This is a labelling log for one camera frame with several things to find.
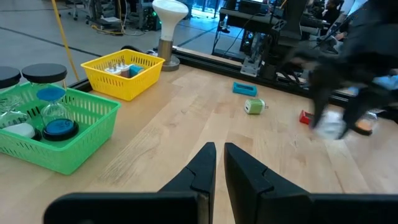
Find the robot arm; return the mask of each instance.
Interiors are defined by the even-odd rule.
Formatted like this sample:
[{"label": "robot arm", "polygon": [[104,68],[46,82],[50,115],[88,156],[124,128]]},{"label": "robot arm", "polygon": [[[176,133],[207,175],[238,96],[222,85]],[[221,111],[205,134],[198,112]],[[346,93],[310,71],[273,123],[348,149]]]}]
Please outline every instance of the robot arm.
[{"label": "robot arm", "polygon": [[376,77],[386,76],[398,68],[398,1],[370,0],[359,9],[343,51],[338,57],[319,57],[313,51],[298,50],[291,62],[312,70],[309,78],[314,105],[310,125],[317,129],[333,90],[360,87],[359,94],[348,102],[342,117],[341,129],[335,138],[341,139],[367,112],[397,101],[396,93],[373,83]]}]

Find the yellow basket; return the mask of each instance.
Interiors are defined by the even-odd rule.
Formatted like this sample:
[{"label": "yellow basket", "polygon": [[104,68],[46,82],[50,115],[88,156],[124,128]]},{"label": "yellow basket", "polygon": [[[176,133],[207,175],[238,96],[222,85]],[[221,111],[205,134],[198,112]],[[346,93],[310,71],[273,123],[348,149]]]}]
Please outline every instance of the yellow basket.
[{"label": "yellow basket", "polygon": [[[122,59],[127,65],[133,63],[144,67],[145,70],[132,78],[104,72],[110,62],[117,63]],[[126,49],[83,63],[81,66],[85,69],[93,90],[131,101],[158,81],[163,62],[162,58]]]}]

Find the blue block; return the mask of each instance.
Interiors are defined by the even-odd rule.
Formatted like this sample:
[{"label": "blue block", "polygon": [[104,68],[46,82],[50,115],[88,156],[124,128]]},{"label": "blue block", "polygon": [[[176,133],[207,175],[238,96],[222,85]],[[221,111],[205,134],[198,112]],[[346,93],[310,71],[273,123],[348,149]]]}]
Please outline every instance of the blue block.
[{"label": "blue block", "polygon": [[247,85],[243,83],[234,82],[232,92],[239,93],[247,96],[256,96],[257,88],[254,85]]},{"label": "blue block", "polygon": [[135,77],[142,71],[144,71],[144,67],[139,65],[130,65],[130,78]]}]

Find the green basket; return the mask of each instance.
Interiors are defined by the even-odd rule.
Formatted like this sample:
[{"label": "green basket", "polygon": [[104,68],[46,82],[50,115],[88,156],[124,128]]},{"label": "green basket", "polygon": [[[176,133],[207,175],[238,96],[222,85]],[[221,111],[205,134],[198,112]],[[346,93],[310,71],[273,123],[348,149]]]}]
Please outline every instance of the green basket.
[{"label": "green basket", "polygon": [[[10,91],[18,91],[22,95],[18,110],[29,114],[33,125],[42,130],[44,124],[40,110],[46,102],[37,99],[30,83]],[[79,124],[79,133],[75,137],[59,142],[44,138],[35,141],[0,129],[0,152],[65,175],[79,168],[111,137],[120,103],[73,89],[67,90],[62,102],[68,105]]]}]

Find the wooden tabletop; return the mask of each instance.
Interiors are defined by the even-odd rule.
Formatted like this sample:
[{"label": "wooden tabletop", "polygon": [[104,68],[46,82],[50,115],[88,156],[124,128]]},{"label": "wooden tabletop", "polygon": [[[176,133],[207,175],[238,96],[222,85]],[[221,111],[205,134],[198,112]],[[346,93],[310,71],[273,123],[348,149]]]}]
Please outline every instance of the wooden tabletop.
[{"label": "wooden tabletop", "polygon": [[395,123],[381,119],[370,138],[325,141],[298,121],[308,99],[257,86],[269,109],[248,115],[249,97],[231,92],[234,81],[183,65],[163,72],[137,98],[121,101],[111,139],[70,176],[0,154],[0,223],[40,223],[47,205],[69,192],[155,192],[209,141],[217,148],[214,223],[234,223],[225,142],[310,192],[398,193]]}]

